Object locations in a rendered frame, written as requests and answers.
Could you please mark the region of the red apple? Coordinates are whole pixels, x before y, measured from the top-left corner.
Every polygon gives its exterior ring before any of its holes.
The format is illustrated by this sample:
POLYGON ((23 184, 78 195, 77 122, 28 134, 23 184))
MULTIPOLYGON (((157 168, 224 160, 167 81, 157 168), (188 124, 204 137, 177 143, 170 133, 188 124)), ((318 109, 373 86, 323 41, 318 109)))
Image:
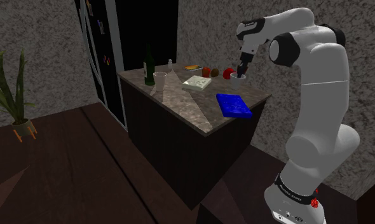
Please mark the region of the red apple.
POLYGON ((224 79, 229 80, 231 77, 231 73, 235 73, 235 70, 231 67, 224 70, 222 76, 224 79))

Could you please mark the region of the blue flat box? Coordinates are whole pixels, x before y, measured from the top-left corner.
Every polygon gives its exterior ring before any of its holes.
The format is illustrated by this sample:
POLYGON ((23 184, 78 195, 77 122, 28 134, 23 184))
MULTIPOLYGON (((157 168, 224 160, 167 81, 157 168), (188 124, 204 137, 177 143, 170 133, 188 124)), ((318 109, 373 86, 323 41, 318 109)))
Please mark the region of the blue flat box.
POLYGON ((252 112, 239 95, 216 94, 223 117, 252 118, 252 112))

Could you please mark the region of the white flat box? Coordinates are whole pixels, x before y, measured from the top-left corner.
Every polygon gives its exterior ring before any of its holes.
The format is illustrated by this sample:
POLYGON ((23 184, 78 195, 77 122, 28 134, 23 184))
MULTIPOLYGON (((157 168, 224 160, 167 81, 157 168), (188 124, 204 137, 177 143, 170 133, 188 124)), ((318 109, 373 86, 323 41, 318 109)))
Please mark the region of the white flat box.
POLYGON ((182 83, 182 88, 202 91, 211 83, 211 81, 211 78, 194 75, 182 83))

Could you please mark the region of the tall white cup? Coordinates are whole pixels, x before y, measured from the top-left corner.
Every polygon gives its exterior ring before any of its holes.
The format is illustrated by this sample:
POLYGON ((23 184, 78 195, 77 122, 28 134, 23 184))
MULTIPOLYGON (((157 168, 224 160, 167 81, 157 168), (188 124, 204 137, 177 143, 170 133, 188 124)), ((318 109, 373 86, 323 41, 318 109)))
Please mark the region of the tall white cup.
POLYGON ((153 78, 156 86, 156 90, 159 92, 164 91, 167 73, 165 72, 154 72, 153 78))

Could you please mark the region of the dark green wine bottle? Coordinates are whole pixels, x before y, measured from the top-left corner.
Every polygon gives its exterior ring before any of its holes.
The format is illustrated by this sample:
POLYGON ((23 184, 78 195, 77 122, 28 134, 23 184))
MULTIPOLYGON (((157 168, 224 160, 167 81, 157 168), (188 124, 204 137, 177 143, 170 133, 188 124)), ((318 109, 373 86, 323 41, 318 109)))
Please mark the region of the dark green wine bottle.
POLYGON ((153 73, 155 72, 155 63, 151 55, 151 47, 146 45, 146 56, 144 59, 144 82, 148 86, 155 85, 153 73))

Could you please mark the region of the black refrigerator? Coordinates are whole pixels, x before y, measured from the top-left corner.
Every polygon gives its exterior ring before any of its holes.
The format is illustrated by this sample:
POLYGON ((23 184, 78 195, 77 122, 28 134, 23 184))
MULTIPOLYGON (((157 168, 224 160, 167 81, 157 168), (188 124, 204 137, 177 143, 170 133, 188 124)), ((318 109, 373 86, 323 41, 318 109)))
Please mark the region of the black refrigerator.
POLYGON ((146 48, 157 66, 175 62, 179 0, 74 0, 100 102, 126 127, 117 73, 141 69, 146 48))

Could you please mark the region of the dark kitchen island cabinet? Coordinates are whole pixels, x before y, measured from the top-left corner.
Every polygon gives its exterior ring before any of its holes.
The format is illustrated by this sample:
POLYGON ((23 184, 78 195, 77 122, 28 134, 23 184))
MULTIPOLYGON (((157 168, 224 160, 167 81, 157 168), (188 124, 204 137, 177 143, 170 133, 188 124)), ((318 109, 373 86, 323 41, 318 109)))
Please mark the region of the dark kitchen island cabinet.
POLYGON ((232 90, 229 80, 212 78, 202 91, 182 83, 201 71, 186 71, 182 64, 162 65, 165 88, 144 83, 143 69, 118 76, 125 106, 128 135, 188 208, 194 209, 213 189, 250 144, 270 94, 242 85, 232 90), (239 95, 252 117, 222 115, 217 94, 239 95))

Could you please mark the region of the green potted plant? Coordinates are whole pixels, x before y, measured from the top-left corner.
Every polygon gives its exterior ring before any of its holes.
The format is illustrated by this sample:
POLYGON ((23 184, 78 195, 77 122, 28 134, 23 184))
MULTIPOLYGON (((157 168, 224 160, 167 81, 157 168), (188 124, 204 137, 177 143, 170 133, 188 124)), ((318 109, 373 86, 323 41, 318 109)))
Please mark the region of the green potted plant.
POLYGON ((38 133, 32 121, 25 117, 25 106, 36 107, 31 102, 25 102, 24 93, 24 68, 28 61, 25 61, 24 50, 20 52, 19 68, 15 84, 15 94, 11 93, 10 87, 4 73, 4 51, 0 51, 0 111, 5 112, 14 119, 11 124, 12 130, 17 139, 22 143, 24 136, 31 136, 36 139, 38 133))

